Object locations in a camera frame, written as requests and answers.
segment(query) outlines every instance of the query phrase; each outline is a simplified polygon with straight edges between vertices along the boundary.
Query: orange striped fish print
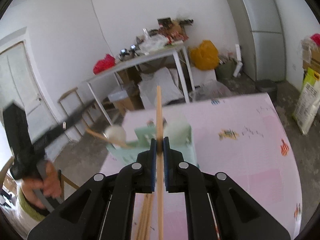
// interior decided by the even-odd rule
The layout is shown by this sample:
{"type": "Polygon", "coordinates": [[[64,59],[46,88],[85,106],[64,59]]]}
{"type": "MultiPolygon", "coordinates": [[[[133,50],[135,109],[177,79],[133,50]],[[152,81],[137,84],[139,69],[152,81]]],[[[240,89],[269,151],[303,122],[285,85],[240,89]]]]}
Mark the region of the orange striped fish print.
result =
{"type": "Polygon", "coordinates": [[[283,139],[281,139],[282,145],[281,145],[281,154],[282,156],[287,156],[289,152],[289,146],[284,142],[283,139]]]}

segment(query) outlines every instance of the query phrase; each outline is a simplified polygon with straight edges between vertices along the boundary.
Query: pink table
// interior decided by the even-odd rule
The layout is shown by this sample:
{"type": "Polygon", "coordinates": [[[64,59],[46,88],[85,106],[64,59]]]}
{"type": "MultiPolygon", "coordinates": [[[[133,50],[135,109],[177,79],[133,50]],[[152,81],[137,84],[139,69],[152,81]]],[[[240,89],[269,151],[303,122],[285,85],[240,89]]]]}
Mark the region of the pink table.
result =
{"type": "MultiPolygon", "coordinates": [[[[223,171],[248,192],[295,238],[300,231],[302,192],[297,164],[286,133],[267,94],[239,96],[163,108],[168,123],[184,115],[190,123],[197,160],[203,172],[223,171]],[[235,138],[225,136],[231,130],[235,138]]],[[[156,111],[128,112],[123,127],[127,140],[134,129],[156,120],[156,111]]],[[[111,175],[123,167],[111,154],[101,172],[111,175]]],[[[142,197],[136,197],[132,239],[142,197]]],[[[156,197],[150,239],[158,238],[156,197]]],[[[188,239],[184,195],[164,194],[164,238],[188,239]]]]}

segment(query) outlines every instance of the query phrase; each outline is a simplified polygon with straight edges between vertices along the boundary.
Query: table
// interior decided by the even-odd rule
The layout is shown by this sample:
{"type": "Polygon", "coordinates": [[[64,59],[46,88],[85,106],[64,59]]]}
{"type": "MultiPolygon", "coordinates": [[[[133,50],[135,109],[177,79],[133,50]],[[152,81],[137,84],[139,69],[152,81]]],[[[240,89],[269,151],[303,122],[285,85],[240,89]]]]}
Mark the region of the table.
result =
{"type": "MultiPolygon", "coordinates": [[[[168,123],[184,116],[194,136],[202,172],[225,172],[277,219],[294,239],[302,218],[302,192],[297,164],[279,117],[267,94],[231,97],[163,107],[168,123]],[[226,136],[232,130],[236,139],[226,136]]],[[[127,140],[136,139],[134,129],[156,121],[155,110],[128,112],[123,127],[127,140]]],[[[111,154],[101,172],[110,175],[123,167],[111,154]]],[[[132,236],[142,206],[138,194],[132,236]]],[[[156,201],[150,239],[156,240],[156,201]]],[[[188,239],[184,195],[164,193],[164,239],[188,239]]]]}
{"type": "Polygon", "coordinates": [[[101,101],[99,100],[99,98],[96,96],[96,94],[93,91],[92,85],[91,83],[94,82],[95,80],[105,77],[107,75],[111,75],[111,74],[115,74],[116,72],[120,71],[120,70],[124,70],[139,64],[143,64],[146,63],[148,61],[151,60],[155,60],[155,59],[159,59],[159,58],[164,58],[164,57],[168,57],[168,56],[173,56],[174,61],[176,63],[177,66],[177,70],[178,70],[178,74],[179,74],[179,78],[180,78],[180,82],[181,82],[181,86],[182,86],[182,92],[184,95],[184,98],[186,100],[186,103],[190,103],[189,100],[189,95],[188,95],[188,90],[187,90],[187,85],[186,85],[186,80],[184,78],[183,75],[183,71],[182,71],[182,67],[181,67],[181,63],[180,63],[180,58],[178,53],[182,50],[184,58],[185,58],[185,63],[187,65],[187,69],[188,69],[188,73],[189,73],[189,77],[190,77],[190,82],[191,82],[191,87],[192,90],[195,90],[195,86],[193,84],[193,79],[192,79],[192,73],[191,73],[191,68],[190,68],[190,62],[188,60],[188,54],[187,54],[187,50],[186,47],[184,46],[184,44],[179,44],[179,45],[172,45],[172,46],[166,46],[163,49],[157,50],[157,51],[153,51],[150,52],[148,55],[144,55],[144,56],[139,56],[139,57],[135,57],[133,59],[124,61],[124,62],[120,62],[119,64],[115,65],[114,67],[107,69],[97,75],[95,75],[93,78],[87,80],[87,84],[89,86],[89,89],[92,93],[92,95],[94,96],[95,100],[97,101],[97,104],[99,106],[99,108],[101,109],[101,111],[103,112],[104,116],[106,117],[106,119],[108,120],[108,122],[112,125],[112,120],[110,119],[108,113],[105,111],[101,101]]]}

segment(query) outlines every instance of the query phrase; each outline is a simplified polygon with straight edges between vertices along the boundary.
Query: yellow plastic bag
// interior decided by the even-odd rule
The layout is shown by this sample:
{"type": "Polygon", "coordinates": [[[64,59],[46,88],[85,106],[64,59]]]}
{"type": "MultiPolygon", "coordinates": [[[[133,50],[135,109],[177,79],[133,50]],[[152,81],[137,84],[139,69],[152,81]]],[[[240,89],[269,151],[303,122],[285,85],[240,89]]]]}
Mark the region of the yellow plastic bag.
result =
{"type": "Polygon", "coordinates": [[[200,70],[215,69],[219,65],[218,54],[211,41],[202,41],[198,48],[190,50],[190,58],[200,70]]]}

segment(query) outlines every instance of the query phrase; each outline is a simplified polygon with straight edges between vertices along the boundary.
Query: person's arm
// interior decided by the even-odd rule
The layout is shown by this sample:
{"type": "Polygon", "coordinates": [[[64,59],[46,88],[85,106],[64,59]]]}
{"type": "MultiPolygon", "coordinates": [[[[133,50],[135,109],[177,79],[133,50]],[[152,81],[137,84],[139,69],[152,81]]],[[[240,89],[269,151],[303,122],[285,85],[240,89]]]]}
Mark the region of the person's arm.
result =
{"type": "Polygon", "coordinates": [[[24,239],[27,239],[29,231],[42,221],[49,212],[36,197],[33,189],[43,189],[45,196],[59,197],[61,186],[58,173],[51,162],[47,162],[47,178],[25,178],[18,188],[18,199],[14,208],[2,208],[7,220],[24,239]]]}

